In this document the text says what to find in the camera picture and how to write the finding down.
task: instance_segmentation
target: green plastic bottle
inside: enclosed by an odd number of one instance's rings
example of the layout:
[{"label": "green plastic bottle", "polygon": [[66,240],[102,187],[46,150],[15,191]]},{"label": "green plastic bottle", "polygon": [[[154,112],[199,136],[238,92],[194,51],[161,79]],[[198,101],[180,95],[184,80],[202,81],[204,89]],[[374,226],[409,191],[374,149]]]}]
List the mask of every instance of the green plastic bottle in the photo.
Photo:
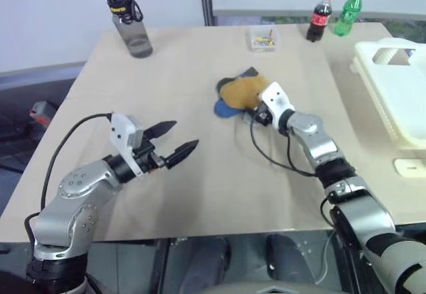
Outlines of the green plastic bottle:
[{"label": "green plastic bottle", "polygon": [[348,0],[343,6],[340,18],[335,25],[334,33],[337,36],[346,36],[352,29],[362,8],[362,0]]}]

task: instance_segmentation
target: floor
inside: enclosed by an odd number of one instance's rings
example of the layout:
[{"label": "floor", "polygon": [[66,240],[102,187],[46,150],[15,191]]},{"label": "floor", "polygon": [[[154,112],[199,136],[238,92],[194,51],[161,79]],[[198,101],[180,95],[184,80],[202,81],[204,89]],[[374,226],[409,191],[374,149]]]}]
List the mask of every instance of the floor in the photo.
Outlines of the floor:
[{"label": "floor", "polygon": [[[286,233],[295,243],[308,262],[314,277],[320,274],[321,253],[327,240],[324,231]],[[232,258],[226,272],[225,283],[237,281],[266,281],[268,277],[264,258],[266,234],[229,235]],[[170,248],[166,281],[163,293],[177,294],[195,249],[207,237],[193,237]],[[30,259],[29,244],[12,244],[8,254],[0,255],[0,269],[11,271],[21,277]],[[154,247],[138,244],[94,243],[89,251],[87,271],[97,278],[112,293],[148,293]],[[322,287],[341,289],[332,247],[327,251],[329,271]]]}]

